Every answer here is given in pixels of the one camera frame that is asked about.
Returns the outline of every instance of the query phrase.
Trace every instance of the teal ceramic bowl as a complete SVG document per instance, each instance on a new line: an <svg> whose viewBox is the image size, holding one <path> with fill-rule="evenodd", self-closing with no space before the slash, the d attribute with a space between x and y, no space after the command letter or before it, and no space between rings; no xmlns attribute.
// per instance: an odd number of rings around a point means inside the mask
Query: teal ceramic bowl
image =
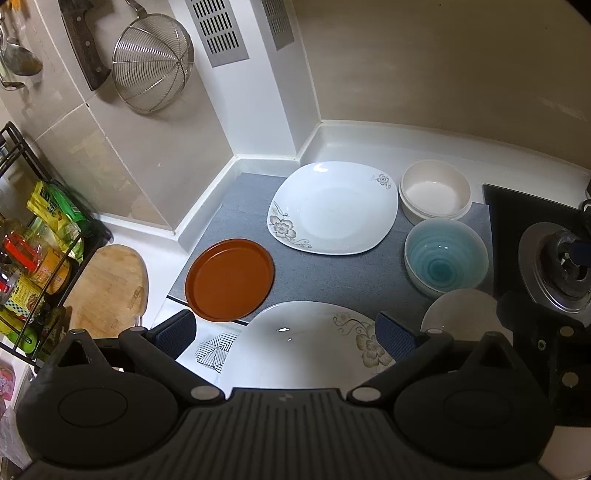
<svg viewBox="0 0 591 480"><path fill-rule="evenodd" d="M404 264L413 284L436 299L458 288L476 288L488 272L488 252L464 223L432 218L410 230Z"/></svg>

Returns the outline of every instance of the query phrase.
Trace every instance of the metal vent cover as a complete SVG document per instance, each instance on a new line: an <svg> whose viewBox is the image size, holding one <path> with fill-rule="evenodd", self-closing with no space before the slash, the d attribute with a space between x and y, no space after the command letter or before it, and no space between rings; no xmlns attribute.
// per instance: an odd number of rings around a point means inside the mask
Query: metal vent cover
<svg viewBox="0 0 591 480"><path fill-rule="evenodd" d="M261 0L277 50L294 41L290 19L283 0Z"/></svg>
<svg viewBox="0 0 591 480"><path fill-rule="evenodd" d="M248 58L229 0L185 1L212 67Z"/></svg>

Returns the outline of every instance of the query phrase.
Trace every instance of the strainer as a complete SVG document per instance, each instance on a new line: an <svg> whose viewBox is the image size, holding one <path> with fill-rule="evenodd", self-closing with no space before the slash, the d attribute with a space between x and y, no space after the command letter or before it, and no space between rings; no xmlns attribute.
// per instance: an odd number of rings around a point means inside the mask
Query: strainer
<svg viewBox="0 0 591 480"><path fill-rule="evenodd" d="M119 96L139 113L160 110L186 85L193 66L193 43L174 18L147 14L126 0L138 18L125 29L113 51L113 81Z"/></svg>

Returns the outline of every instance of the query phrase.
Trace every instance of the knife handle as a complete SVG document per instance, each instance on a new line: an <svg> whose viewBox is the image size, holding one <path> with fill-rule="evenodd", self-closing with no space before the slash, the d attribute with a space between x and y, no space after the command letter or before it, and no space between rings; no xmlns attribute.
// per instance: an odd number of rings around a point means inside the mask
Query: knife handle
<svg viewBox="0 0 591 480"><path fill-rule="evenodd" d="M95 39L86 25L85 12L68 12L61 16L82 73L94 92L105 82L111 69L107 68L99 57Z"/></svg>

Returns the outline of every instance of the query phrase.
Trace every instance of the gray mat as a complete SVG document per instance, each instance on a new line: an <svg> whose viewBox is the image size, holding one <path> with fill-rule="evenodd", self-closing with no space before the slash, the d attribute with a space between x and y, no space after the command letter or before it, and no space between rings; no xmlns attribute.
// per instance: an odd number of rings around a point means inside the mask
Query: gray mat
<svg viewBox="0 0 591 480"><path fill-rule="evenodd" d="M175 281L170 296L186 301L184 282L193 261L208 247L228 238L248 238L265 247L275 262L275 283L263 305L243 318L293 300L333 303L371 319L381 311L419 328L432 299L421 294L404 268L404 240L413 227L398 210L394 226L374 249L346 257L315 255L279 243L267 230L267 212L283 177L241 174L226 194L222 207ZM461 220L484 240L489 251L489 274L481 290L492 292L492 234L488 205L473 203Z"/></svg>

